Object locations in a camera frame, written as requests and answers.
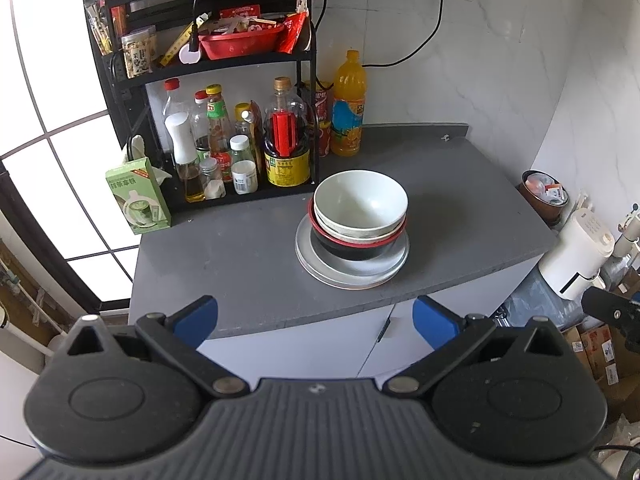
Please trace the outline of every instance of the red-rimmed bowl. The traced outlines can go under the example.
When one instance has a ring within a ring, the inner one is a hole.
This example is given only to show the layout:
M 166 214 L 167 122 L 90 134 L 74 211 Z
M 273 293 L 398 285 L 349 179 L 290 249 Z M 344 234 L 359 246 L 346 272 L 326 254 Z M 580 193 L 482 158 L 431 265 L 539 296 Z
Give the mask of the red-rimmed bowl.
M 404 232 L 404 228 L 406 226 L 406 218 L 404 218 L 401 227 L 397 231 L 391 233 L 387 238 L 370 244 L 354 244 L 338 240 L 338 238 L 331 236 L 324 231 L 322 227 L 320 227 L 314 212 L 313 197 L 309 199 L 306 212 L 311 220 L 311 225 L 313 227 L 312 233 L 318 239 L 322 247 L 339 258 L 358 262 L 369 260 L 383 254 L 389 246 L 398 239 L 402 232 Z

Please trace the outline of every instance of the window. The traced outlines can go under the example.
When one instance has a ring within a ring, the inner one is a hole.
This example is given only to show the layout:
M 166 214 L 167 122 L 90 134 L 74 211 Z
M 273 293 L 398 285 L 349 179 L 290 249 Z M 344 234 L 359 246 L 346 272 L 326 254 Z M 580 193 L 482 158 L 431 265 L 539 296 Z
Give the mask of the window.
M 40 19 L 42 1 L 55 2 L 63 26 Z M 9 40 L 0 44 L 0 160 L 76 274 L 101 301 L 126 300 L 140 236 L 104 179 L 122 152 L 82 0 L 0 0 L 0 34 Z

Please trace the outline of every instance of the red can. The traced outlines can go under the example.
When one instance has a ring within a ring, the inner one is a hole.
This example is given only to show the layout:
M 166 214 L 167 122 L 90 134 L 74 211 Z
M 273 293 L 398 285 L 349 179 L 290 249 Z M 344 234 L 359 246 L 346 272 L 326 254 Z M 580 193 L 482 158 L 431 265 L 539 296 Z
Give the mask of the red can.
M 331 121 L 323 121 L 320 123 L 318 137 L 318 149 L 320 156 L 329 155 L 329 140 L 331 139 Z
M 322 86 L 324 88 L 329 88 L 331 83 L 327 83 L 326 81 L 321 81 Z M 310 87 L 309 81 L 305 81 L 305 86 L 307 88 Z M 314 103 L 316 104 L 316 111 L 318 112 L 318 122 L 322 124 L 323 122 L 329 120 L 329 106 L 328 106 L 328 97 L 327 90 L 324 90 L 318 82 L 316 82 L 316 95 L 314 98 Z M 307 110 L 306 119 L 309 123 L 313 123 L 314 114 L 312 110 Z

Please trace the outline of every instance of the white bowl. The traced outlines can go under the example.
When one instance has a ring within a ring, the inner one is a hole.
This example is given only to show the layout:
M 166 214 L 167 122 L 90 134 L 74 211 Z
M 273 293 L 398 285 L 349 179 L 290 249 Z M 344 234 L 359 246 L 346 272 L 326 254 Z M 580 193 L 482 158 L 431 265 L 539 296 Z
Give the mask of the white bowl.
M 315 205 L 314 205 L 314 213 L 316 213 L 316 221 L 318 222 L 318 225 L 322 229 L 324 229 L 327 234 L 343 242 L 349 242 L 351 244 L 360 244 L 360 245 L 373 244 L 375 242 L 379 242 L 380 240 L 384 240 L 385 238 L 389 238 L 390 236 L 398 232 L 398 229 L 402 227 L 402 222 L 404 221 L 404 216 L 403 216 L 398 222 L 398 225 L 396 225 L 393 229 L 391 229 L 391 231 L 389 231 L 386 234 L 383 234 L 380 236 L 373 236 L 371 238 L 354 238 L 353 236 L 347 236 L 347 235 L 337 233 L 336 231 L 331 229 L 327 224 L 325 224 L 324 221 L 318 216 L 318 212 L 316 211 Z
M 375 171 L 336 173 L 323 180 L 314 193 L 316 219 L 353 238 L 388 234 L 405 215 L 407 205 L 402 186 Z

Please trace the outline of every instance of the green box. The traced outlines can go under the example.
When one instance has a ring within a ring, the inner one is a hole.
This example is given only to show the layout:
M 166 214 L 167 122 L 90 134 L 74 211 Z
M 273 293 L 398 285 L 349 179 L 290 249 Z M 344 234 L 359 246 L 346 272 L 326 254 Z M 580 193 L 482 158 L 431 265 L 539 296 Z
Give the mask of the green box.
M 171 227 L 171 213 L 148 157 L 132 160 L 106 173 L 107 184 L 134 234 Z

